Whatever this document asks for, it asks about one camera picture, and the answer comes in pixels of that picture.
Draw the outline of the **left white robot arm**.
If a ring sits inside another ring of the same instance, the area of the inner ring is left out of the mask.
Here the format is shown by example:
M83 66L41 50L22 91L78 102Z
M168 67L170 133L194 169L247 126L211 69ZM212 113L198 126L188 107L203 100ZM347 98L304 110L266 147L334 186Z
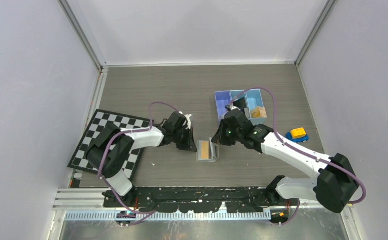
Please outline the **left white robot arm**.
M91 141L84 157L114 190L117 202L130 207L136 197L132 191L134 185L124 171L124 163L129 162L132 151L175 144L179 150L196 153L191 118L191 114L175 111L163 123L146 128L125 129L108 123Z

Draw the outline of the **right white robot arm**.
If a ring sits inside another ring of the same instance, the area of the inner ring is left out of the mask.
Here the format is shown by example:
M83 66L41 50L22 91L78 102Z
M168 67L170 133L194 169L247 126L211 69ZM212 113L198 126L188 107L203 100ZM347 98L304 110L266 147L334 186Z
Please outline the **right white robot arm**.
M344 155L329 156L303 147L264 124L254 125L239 109L224 115L211 142L223 146L241 143L249 150L282 160L309 177L277 176L264 192L273 205L304 199L317 201L327 210L339 214L360 187L360 181Z

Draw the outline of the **grey blue card holder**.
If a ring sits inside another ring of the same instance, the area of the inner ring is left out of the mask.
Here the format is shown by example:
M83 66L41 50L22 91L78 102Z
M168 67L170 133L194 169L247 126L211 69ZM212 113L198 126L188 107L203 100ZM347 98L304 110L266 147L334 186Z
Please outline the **grey blue card holder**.
M220 158L220 149L216 143L212 142L212 138L209 140L199 140L197 142L197 157L199 162L215 163Z

